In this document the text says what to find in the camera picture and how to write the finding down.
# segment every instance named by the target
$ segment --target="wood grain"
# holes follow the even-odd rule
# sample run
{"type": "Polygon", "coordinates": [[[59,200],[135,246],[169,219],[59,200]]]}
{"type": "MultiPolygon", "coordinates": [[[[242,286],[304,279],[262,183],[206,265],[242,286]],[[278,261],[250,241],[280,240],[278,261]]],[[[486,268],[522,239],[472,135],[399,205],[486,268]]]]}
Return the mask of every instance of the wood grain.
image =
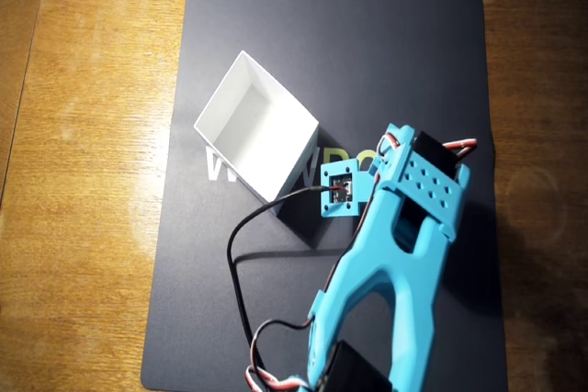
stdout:
{"type": "MultiPolygon", "coordinates": [[[[141,390],[184,1],[41,1],[0,214],[1,390],[141,390]]],[[[485,4],[510,389],[588,390],[588,0],[485,4]]]]}
{"type": "Polygon", "coordinates": [[[0,195],[40,0],[0,0],[0,195]]]}

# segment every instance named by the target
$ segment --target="small circuit board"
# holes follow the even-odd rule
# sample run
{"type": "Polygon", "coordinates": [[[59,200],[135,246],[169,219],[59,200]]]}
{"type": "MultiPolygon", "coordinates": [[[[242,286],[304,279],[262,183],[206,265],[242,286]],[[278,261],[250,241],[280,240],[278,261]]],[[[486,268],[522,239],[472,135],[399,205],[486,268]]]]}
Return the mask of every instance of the small circuit board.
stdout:
{"type": "Polygon", "coordinates": [[[331,186],[340,186],[341,189],[331,192],[333,204],[353,201],[352,175],[341,174],[331,178],[331,186]]]}

